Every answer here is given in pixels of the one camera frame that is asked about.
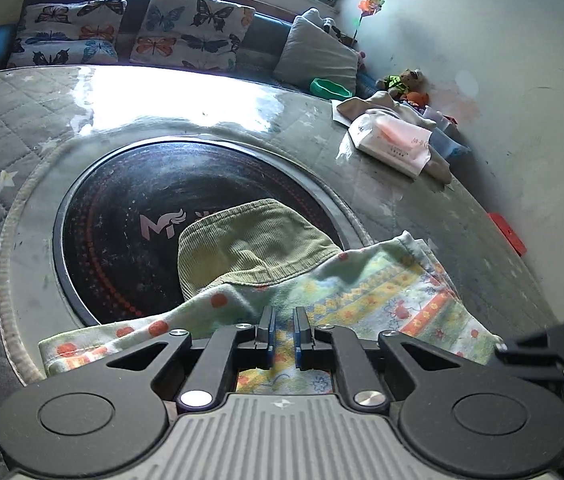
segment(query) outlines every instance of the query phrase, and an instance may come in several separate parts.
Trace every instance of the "orange dots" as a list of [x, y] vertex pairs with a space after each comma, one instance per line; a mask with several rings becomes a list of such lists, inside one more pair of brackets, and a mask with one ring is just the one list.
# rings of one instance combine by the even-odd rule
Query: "orange dots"
[[134, 331], [134, 329], [132, 329], [130, 326], [124, 326], [124, 327], [118, 328], [116, 330], [116, 336], [124, 337], [125, 335], [130, 334], [133, 331]]
[[149, 334], [153, 337], [157, 337], [158, 335], [165, 334], [169, 331], [169, 325], [166, 321], [162, 321], [161, 319], [158, 321], [153, 321], [149, 325]]
[[221, 292], [211, 296], [211, 306], [213, 308], [222, 308], [229, 300]]
[[62, 357], [72, 357], [77, 351], [78, 348], [73, 343], [62, 343], [56, 348], [57, 354]]

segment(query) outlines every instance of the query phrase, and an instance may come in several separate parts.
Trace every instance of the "black mechanical arm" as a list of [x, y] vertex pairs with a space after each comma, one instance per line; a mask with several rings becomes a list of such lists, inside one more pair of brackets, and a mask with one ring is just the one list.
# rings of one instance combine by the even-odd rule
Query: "black mechanical arm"
[[564, 478], [564, 324], [482, 366], [399, 332], [359, 339], [294, 312], [296, 365], [333, 393], [235, 393], [271, 367], [257, 325], [185, 330], [31, 384], [0, 409], [11, 478]]

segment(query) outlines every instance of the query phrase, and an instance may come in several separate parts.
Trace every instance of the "folded cloth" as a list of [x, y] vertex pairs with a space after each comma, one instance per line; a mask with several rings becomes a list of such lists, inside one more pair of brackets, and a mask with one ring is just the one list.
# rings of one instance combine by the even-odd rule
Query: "folded cloth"
[[[426, 130], [435, 128], [435, 121], [426, 119], [418, 114], [413, 108], [396, 102], [388, 92], [375, 92], [368, 99], [360, 99], [359, 97], [351, 97], [346, 101], [342, 101], [335, 109], [350, 121], [356, 120], [366, 113], [385, 113], [392, 117], [406, 121], [407, 123], [419, 126]], [[428, 173], [434, 179], [442, 184], [450, 184], [452, 174], [450, 167], [444, 157], [442, 157], [433, 146], [428, 146], [431, 153], [430, 160], [424, 165], [423, 171]]]
[[419, 126], [420, 128], [432, 131], [435, 127], [435, 121], [425, 119], [410, 106], [398, 103], [388, 92], [375, 92], [375, 94], [368, 99], [351, 97], [337, 105], [337, 111], [351, 121], [354, 121], [366, 112], [366, 110], [371, 108], [384, 110], [393, 117], [402, 119], [410, 124], [415, 124], [415, 126]]
[[[267, 305], [276, 316], [275, 364], [271, 370], [241, 373], [241, 392], [331, 390], [327, 373], [295, 368], [296, 306], [306, 308], [313, 324], [348, 326], [359, 337], [372, 339], [381, 330], [400, 330], [482, 364], [498, 341], [466, 311], [430, 248], [408, 232], [342, 252], [296, 212], [267, 199], [200, 219], [181, 234], [180, 244], [178, 268], [189, 298], [185, 303], [157, 316], [41, 341], [47, 374], [70, 370], [174, 328], [203, 338], [225, 324], [257, 322]], [[216, 262], [209, 266], [212, 270], [196, 270], [211, 260]]]

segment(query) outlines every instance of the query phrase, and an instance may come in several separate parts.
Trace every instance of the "black circular pad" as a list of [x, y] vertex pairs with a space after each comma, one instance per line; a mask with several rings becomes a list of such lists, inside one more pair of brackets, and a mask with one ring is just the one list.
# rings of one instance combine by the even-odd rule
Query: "black circular pad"
[[526, 408], [515, 399], [495, 394], [464, 397], [452, 409], [467, 430], [482, 435], [505, 435], [519, 430], [528, 418]]
[[179, 234], [223, 209], [274, 198], [342, 246], [327, 213], [294, 179], [221, 144], [146, 143], [87, 173], [65, 198], [54, 236], [61, 232], [64, 260], [55, 254], [60, 281], [89, 325], [152, 316], [182, 303]]
[[526, 478], [564, 458], [564, 403], [550, 391], [471, 362], [419, 380], [402, 405], [399, 428], [443, 469], [470, 478]]
[[104, 397], [66, 394], [49, 400], [38, 413], [48, 431], [62, 435], [85, 435], [108, 424], [115, 412]]

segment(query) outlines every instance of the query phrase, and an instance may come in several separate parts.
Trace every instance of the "butterfly print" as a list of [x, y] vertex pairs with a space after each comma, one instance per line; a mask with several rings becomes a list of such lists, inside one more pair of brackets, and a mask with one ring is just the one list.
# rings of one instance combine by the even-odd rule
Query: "butterfly print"
[[124, 0], [95, 0], [78, 10], [78, 16], [86, 16], [94, 10], [98, 10], [100, 7], [108, 7], [114, 13], [122, 16], [126, 8], [126, 2]]
[[155, 50], [164, 57], [168, 57], [173, 54], [173, 45], [175, 45], [175, 38], [137, 38], [136, 52], [139, 54], [145, 54], [151, 51], [151, 54], [155, 54]]
[[231, 15], [233, 9], [234, 7], [222, 7], [222, 9], [217, 10], [216, 12], [211, 12], [211, 9], [204, 0], [198, 0], [197, 14], [193, 16], [193, 23], [191, 23], [191, 25], [199, 27], [206, 22], [213, 22], [215, 30], [223, 32], [224, 25], [226, 25], [224, 19], [228, 18]]
[[56, 54], [56, 56], [51, 59], [51, 54], [48, 55], [48, 59], [44, 57], [41, 52], [33, 53], [33, 63], [36, 65], [63, 65], [69, 61], [69, 49], [61, 50]]
[[255, 10], [250, 7], [243, 7], [243, 10], [244, 17], [241, 19], [240, 23], [242, 27], [246, 28], [253, 22], [253, 18], [255, 18]]
[[116, 57], [118, 55], [116, 50], [113, 48], [113, 45], [108, 43], [108, 41], [89, 40], [86, 42], [84, 54], [82, 55], [82, 63], [88, 63], [91, 58], [101, 50], [111, 57]]
[[36, 18], [36, 23], [39, 22], [69, 22], [69, 7], [49, 5], [42, 9], [40, 15]]
[[184, 60], [184, 59], [182, 60], [182, 66], [183, 66], [184, 68], [191, 68], [191, 69], [193, 69], [193, 70], [222, 70], [222, 69], [221, 69], [220, 67], [218, 67], [218, 66], [212, 66], [212, 67], [207, 68], [207, 67], [206, 67], [206, 62], [204, 63], [204, 66], [195, 66], [193, 63], [188, 62], [188, 61], [186, 61], [186, 60]]
[[99, 25], [96, 25], [95, 27], [92, 25], [84, 25], [80, 29], [79, 38], [81, 40], [90, 40], [91, 38], [95, 38], [97, 40], [112, 42], [115, 34], [116, 30], [113, 28], [113, 25], [102, 25], [102, 28], [100, 28]]
[[155, 27], [159, 30], [168, 32], [175, 28], [175, 22], [179, 20], [179, 17], [184, 12], [186, 7], [177, 7], [176, 9], [171, 9], [166, 14], [162, 14], [157, 6], [152, 5], [147, 13], [146, 18], [146, 30], [153, 31]]
[[231, 40], [231, 52], [237, 52], [241, 41], [235, 34], [229, 34], [229, 40]]
[[15, 40], [13, 40], [13, 47], [11, 49], [11, 52], [17, 54], [20, 52], [24, 52], [24, 47], [22, 46], [22, 38], [15, 38]]
[[24, 10], [22, 11], [22, 17], [20, 18], [20, 22], [18, 23], [18, 28], [17, 28], [18, 32], [27, 30], [27, 20], [25, 19], [26, 17], [27, 17], [27, 8], [25, 7]]
[[198, 38], [197, 36], [191, 36], [190, 34], [182, 34], [182, 39], [187, 42], [189, 48], [194, 48], [201, 50], [202, 52], [206, 51], [211, 53], [216, 53], [223, 46], [229, 44], [229, 42], [226, 40], [206, 41], [202, 38]]
[[49, 30], [48, 32], [37, 32], [33, 38], [27, 38], [24, 43], [27, 45], [35, 45], [41, 41], [71, 41], [71, 38], [63, 32], [53, 32]]

